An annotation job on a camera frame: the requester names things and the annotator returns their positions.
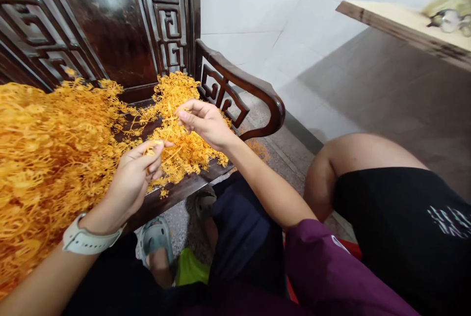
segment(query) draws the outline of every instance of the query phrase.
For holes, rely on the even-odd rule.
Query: gray slipper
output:
[[[202,227],[205,225],[205,220],[211,216],[211,207],[214,202],[216,202],[216,194],[211,185],[208,184],[196,192],[196,216]]]
[[[146,258],[152,252],[161,247],[165,247],[167,251],[168,264],[173,262],[172,239],[170,237],[170,229],[167,221],[161,215],[148,221],[140,232],[140,250],[141,259],[144,266],[149,269]]]

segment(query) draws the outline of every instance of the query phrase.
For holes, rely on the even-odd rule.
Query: wooden shelf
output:
[[[344,0],[336,11],[393,35],[425,52],[471,71],[471,37],[460,30],[444,33],[430,20],[402,5]]]

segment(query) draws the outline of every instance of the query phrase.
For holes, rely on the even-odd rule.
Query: black shorts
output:
[[[209,283],[162,289],[135,258],[128,234],[101,254],[63,312],[75,315],[177,315],[184,307],[214,306],[232,281],[286,295],[281,228],[268,216],[240,172],[216,184],[212,217],[219,237]]]
[[[431,171],[379,168],[342,175],[334,209],[363,262],[421,315],[470,313],[471,206]]]

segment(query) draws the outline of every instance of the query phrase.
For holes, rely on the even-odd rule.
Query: purple sleeve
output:
[[[285,265],[299,304],[316,315],[419,315],[317,220],[288,231]]]

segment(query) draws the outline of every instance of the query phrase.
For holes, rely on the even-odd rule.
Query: forearm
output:
[[[102,213],[103,211],[103,207],[98,205],[80,221],[79,226],[98,235],[116,232],[121,222],[108,219]],[[61,242],[2,301],[0,316],[50,316],[62,313],[80,282],[99,256],[62,251],[62,247]]]
[[[250,185],[268,215],[281,227],[290,228],[304,219],[316,219],[298,192],[238,137],[227,145],[224,153]]]

